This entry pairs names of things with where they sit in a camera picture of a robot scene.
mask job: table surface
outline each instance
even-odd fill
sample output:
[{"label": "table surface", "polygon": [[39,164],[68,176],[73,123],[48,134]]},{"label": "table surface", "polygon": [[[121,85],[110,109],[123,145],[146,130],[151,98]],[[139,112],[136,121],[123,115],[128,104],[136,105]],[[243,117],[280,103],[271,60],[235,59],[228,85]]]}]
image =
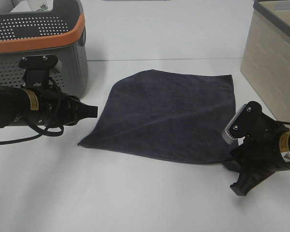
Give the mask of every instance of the table surface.
[{"label": "table surface", "polygon": [[[87,56],[100,60],[88,62],[82,102],[97,105],[99,115],[115,82],[156,69],[232,74],[236,108],[258,101],[273,116],[240,72],[252,1],[82,3]],[[82,120],[58,138],[0,146],[0,232],[290,231],[290,172],[276,173],[238,197],[229,188],[238,174],[221,164],[180,164],[77,146],[97,121]],[[33,134],[6,127],[0,140]]]}]

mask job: warning label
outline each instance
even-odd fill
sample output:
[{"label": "warning label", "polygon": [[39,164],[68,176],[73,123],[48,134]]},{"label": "warning label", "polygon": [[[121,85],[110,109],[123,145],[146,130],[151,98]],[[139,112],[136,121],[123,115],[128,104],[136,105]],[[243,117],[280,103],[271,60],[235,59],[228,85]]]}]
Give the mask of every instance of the warning label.
[{"label": "warning label", "polygon": [[282,134],[279,140],[280,154],[285,162],[290,162],[289,137],[290,131]]},{"label": "warning label", "polygon": [[39,110],[39,99],[37,97],[37,95],[35,95],[35,93],[32,90],[29,89],[23,89],[29,97],[29,101],[30,101],[30,110],[32,111],[38,111]]}]

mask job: towel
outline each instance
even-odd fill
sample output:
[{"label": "towel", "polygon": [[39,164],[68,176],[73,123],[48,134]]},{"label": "towel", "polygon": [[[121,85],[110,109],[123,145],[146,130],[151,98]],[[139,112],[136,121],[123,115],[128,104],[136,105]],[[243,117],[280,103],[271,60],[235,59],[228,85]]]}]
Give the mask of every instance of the towel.
[{"label": "towel", "polygon": [[235,114],[231,75],[149,70],[118,81],[79,145],[191,164],[223,162],[236,147],[221,132]]}]

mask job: plastic basket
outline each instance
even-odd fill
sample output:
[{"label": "plastic basket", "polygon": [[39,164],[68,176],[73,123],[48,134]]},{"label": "plastic basket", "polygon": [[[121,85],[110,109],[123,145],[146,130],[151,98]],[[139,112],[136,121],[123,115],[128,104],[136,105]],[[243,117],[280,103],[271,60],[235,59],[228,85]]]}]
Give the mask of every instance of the plastic basket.
[{"label": "plastic basket", "polygon": [[82,97],[88,79],[86,29],[79,0],[54,0],[52,11],[0,14],[0,85],[20,87],[24,56],[56,55],[61,72],[51,73],[63,92]]}]

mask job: cable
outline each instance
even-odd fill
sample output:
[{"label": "cable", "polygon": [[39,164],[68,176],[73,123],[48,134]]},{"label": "cable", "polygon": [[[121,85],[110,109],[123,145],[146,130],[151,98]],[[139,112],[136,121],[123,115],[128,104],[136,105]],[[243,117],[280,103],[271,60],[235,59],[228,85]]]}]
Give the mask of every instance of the cable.
[{"label": "cable", "polygon": [[[59,120],[56,118],[56,115],[57,115],[57,113],[59,111],[60,104],[61,104],[61,91],[60,91],[58,85],[56,84],[56,82],[52,78],[50,78],[50,81],[53,83],[53,86],[55,87],[55,90],[56,90],[56,92],[58,94],[58,104],[57,104],[57,107],[56,107],[54,113],[52,113],[51,111],[49,112],[50,113],[51,120],[49,121],[49,123],[45,127],[45,129],[42,130],[41,128],[39,128],[35,124],[31,123],[27,118],[23,117],[22,120],[31,129],[33,129],[34,131],[36,131],[38,133],[38,135],[35,135],[35,136],[32,136],[32,137],[28,137],[28,138],[23,138],[23,139],[16,139],[16,140],[10,140],[10,141],[2,141],[2,142],[0,142],[0,145],[10,145],[10,144],[17,144],[17,143],[27,142],[27,141],[31,141],[31,140],[34,140],[34,139],[38,139],[38,138],[42,137],[43,135],[45,135],[45,136],[51,136],[51,137],[57,137],[57,136],[61,136],[63,134],[64,127],[59,122]],[[52,125],[53,122],[56,123],[56,126],[59,127],[61,129],[61,131],[58,131],[58,132],[48,131],[48,129],[50,128],[50,126]]]},{"label": "cable", "polygon": [[290,122],[282,122],[282,121],[277,121],[277,122],[284,124],[284,125],[290,125]]}]

